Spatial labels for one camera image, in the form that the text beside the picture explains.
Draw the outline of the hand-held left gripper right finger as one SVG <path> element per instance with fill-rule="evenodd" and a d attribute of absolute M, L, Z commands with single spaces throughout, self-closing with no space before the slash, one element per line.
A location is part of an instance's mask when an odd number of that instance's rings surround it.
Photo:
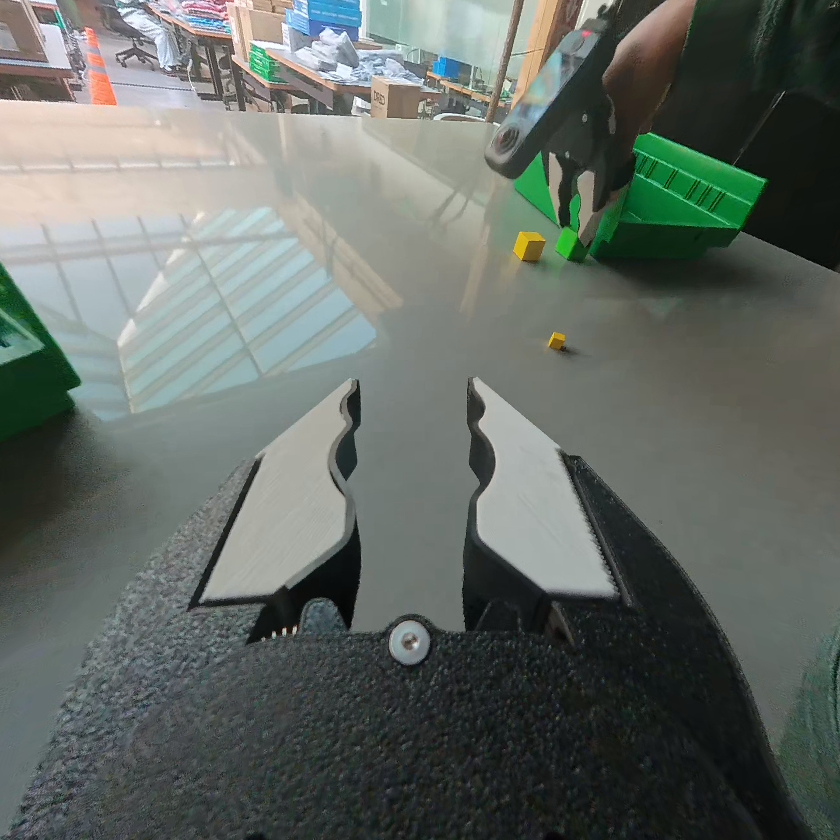
<path fill-rule="evenodd" d="M 615 607 L 621 579 L 562 447 L 478 376 L 467 382 L 469 500 L 463 558 L 468 631 L 574 642 L 564 605 Z"/>

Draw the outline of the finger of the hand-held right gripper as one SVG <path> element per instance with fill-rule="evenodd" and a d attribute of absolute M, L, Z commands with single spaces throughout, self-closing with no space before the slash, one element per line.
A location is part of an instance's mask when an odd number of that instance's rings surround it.
<path fill-rule="evenodd" d="M 546 153 L 546 181 L 555 220 L 561 228 L 579 228 L 581 199 L 578 177 L 582 169 L 566 154 Z"/>
<path fill-rule="evenodd" d="M 578 176 L 577 191 L 580 204 L 577 214 L 577 239 L 585 249 L 594 243 L 605 212 L 616 200 L 623 197 L 631 181 L 631 167 L 616 169 L 609 186 L 598 185 L 596 173 L 591 170 L 585 170 Z"/>

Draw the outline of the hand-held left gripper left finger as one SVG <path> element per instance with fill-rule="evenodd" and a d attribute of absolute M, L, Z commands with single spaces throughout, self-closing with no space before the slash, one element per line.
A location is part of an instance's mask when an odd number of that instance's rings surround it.
<path fill-rule="evenodd" d="M 361 386 L 349 379 L 263 448 L 248 469 L 191 609 L 257 605 L 250 643 L 317 626 L 350 629 L 361 538 L 349 488 Z"/>

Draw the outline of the green plastic bin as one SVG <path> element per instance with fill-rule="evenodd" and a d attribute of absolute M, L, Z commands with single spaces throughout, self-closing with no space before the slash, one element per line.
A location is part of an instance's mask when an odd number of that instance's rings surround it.
<path fill-rule="evenodd" d="M 633 149 L 632 181 L 605 212 L 588 256 L 695 259 L 743 230 L 768 180 L 654 133 Z"/>
<path fill-rule="evenodd" d="M 1 267 L 1 440 L 72 409 L 81 378 Z"/>

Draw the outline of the person's right forearm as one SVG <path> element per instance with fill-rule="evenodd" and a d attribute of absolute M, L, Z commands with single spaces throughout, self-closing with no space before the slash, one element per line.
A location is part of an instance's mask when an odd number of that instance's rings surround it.
<path fill-rule="evenodd" d="M 838 110 L 839 2 L 695 2 L 675 81 L 800 93 Z"/>

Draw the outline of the printed cardboard box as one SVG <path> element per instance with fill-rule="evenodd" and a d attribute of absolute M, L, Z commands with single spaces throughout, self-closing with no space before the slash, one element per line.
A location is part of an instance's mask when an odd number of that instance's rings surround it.
<path fill-rule="evenodd" d="M 422 86 L 383 76 L 371 78 L 371 117 L 373 119 L 416 121 L 422 101 L 424 101 Z"/>

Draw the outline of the pile of grey bagged clothes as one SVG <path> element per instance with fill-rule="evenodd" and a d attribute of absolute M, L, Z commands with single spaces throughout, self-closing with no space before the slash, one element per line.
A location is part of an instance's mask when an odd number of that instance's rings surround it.
<path fill-rule="evenodd" d="M 347 33 L 324 29 L 311 44 L 290 53 L 299 65 L 331 81 L 369 86 L 373 77 L 420 87 L 422 78 L 405 67 L 397 49 L 357 49 Z"/>

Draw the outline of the stack of blue boxes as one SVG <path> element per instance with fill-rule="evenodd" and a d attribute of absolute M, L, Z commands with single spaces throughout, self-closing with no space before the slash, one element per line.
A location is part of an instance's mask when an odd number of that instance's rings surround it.
<path fill-rule="evenodd" d="M 362 23 L 359 1 L 293 1 L 286 10 L 287 25 L 302 35 L 319 37 L 325 28 L 359 39 Z"/>

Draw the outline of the wooden table with clutter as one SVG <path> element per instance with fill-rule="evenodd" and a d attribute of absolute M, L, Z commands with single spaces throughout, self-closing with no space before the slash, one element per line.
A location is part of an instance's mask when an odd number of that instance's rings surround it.
<path fill-rule="evenodd" d="M 288 83 L 279 84 L 263 80 L 250 71 L 248 62 L 245 63 L 239 58 L 234 58 L 238 67 L 245 73 L 247 80 L 255 88 L 267 89 L 273 98 L 276 98 L 277 94 L 285 92 L 297 98 L 306 99 L 309 101 L 310 113 L 331 112 L 343 116 L 351 114 L 360 116 L 363 112 L 371 114 L 371 84 L 361 86 L 325 79 L 315 71 L 296 63 L 291 58 L 289 50 L 280 49 L 278 45 L 269 43 L 266 44 L 266 47 L 268 55 L 285 66 L 286 70 L 283 75 Z M 442 94 L 425 84 L 421 86 L 424 90 L 424 101 L 420 104 L 417 117 L 429 119 L 434 115 Z"/>

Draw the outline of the stack of flat cardboard boxes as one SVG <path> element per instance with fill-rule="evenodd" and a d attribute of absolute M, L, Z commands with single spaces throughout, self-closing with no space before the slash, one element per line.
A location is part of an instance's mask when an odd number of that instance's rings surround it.
<path fill-rule="evenodd" d="M 226 2 L 227 21 L 237 58 L 245 63 L 253 41 L 274 45 L 284 44 L 286 25 L 285 2 L 234 1 Z"/>

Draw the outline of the long table with folded clothes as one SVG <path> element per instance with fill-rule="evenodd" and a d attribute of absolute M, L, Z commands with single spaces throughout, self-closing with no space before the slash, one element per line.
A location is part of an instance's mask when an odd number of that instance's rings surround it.
<path fill-rule="evenodd" d="M 171 15 L 156 2 L 145 3 L 144 6 L 159 21 L 175 27 L 176 32 L 191 45 L 187 79 L 198 98 L 202 102 L 220 102 L 228 111 L 233 110 L 235 103 L 239 112 L 246 112 L 243 72 L 235 62 L 234 42 L 230 35 L 195 27 Z"/>

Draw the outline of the stack of folded clothes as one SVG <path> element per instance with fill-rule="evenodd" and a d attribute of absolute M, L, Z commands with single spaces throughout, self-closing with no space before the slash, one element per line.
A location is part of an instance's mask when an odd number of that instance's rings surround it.
<path fill-rule="evenodd" d="M 192 27 L 230 35 L 228 10 L 225 1 L 182 1 L 183 19 Z"/>

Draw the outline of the black swivel chair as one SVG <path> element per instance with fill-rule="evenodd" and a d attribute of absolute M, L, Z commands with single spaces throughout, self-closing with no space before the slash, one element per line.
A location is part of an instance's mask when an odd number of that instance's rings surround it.
<path fill-rule="evenodd" d="M 103 26 L 114 35 L 125 39 L 130 46 L 114 54 L 115 60 L 125 69 L 130 60 L 137 60 L 142 66 L 156 69 L 155 55 L 144 49 L 145 41 L 141 33 L 127 24 L 121 17 L 114 2 L 98 2 L 100 20 Z"/>

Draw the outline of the wooden work table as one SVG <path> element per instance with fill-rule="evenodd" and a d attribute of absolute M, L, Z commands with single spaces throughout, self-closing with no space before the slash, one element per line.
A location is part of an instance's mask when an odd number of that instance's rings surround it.
<path fill-rule="evenodd" d="M 75 102 L 71 68 L 1 58 L 1 99 L 23 102 Z"/>

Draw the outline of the large scribbled cardboard box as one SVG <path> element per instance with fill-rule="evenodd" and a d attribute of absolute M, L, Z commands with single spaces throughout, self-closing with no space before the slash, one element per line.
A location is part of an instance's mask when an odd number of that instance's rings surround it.
<path fill-rule="evenodd" d="M 46 37 L 29 1 L 1 1 L 1 59 L 48 62 Z"/>

